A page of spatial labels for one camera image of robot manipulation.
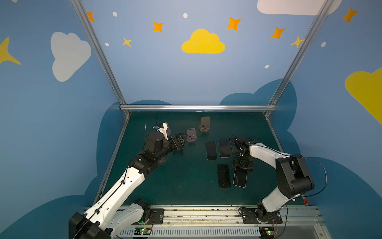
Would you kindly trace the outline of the purple phone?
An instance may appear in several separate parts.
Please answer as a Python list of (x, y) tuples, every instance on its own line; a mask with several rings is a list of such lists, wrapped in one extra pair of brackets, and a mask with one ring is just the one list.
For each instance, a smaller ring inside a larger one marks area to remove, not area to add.
[(229, 141), (227, 139), (219, 139), (218, 147), (220, 158), (230, 158)]

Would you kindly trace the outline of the phone with light green edge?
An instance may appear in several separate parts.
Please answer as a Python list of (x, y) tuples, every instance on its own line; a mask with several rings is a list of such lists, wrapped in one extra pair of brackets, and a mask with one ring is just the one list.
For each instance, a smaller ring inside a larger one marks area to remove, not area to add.
[(206, 142), (207, 160), (217, 160), (217, 151), (215, 141)]

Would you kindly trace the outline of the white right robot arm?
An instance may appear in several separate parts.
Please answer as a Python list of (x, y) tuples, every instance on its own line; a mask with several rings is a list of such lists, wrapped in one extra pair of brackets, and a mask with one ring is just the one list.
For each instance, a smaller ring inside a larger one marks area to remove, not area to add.
[(243, 186), (243, 178), (254, 168), (258, 159), (276, 170), (276, 188), (258, 202), (255, 211), (256, 220), (266, 224), (280, 214), (287, 202), (314, 189), (314, 180), (305, 159), (300, 154), (287, 154), (265, 146), (257, 141), (243, 141), (235, 137), (234, 147), (239, 155), (234, 158), (234, 185)]

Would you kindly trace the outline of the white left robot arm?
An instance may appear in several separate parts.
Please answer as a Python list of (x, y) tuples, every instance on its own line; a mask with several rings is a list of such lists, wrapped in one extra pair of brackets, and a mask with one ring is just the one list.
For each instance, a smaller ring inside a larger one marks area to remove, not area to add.
[(138, 199), (127, 209), (120, 206), (130, 194), (157, 168), (161, 159), (173, 151), (183, 151), (187, 135), (167, 137), (165, 130), (151, 132), (139, 153), (131, 159), (118, 181), (83, 214), (75, 213), (69, 220), (71, 239), (113, 239), (134, 223), (146, 223), (150, 204)]

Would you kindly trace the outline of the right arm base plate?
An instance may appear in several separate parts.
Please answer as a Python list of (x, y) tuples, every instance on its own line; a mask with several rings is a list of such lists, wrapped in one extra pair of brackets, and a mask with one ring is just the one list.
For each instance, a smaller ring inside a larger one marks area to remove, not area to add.
[(269, 213), (263, 208), (240, 207), (238, 213), (244, 224), (281, 224), (283, 222), (279, 211)]

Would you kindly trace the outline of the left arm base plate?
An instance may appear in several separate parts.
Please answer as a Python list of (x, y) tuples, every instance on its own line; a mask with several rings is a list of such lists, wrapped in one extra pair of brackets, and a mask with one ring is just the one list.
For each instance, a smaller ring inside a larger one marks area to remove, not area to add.
[(138, 221), (138, 223), (143, 225), (149, 225), (149, 224), (162, 225), (163, 220), (164, 220), (164, 209), (154, 208), (154, 209), (150, 209), (150, 211), (148, 211), (148, 209), (145, 209), (143, 212), (143, 216)]

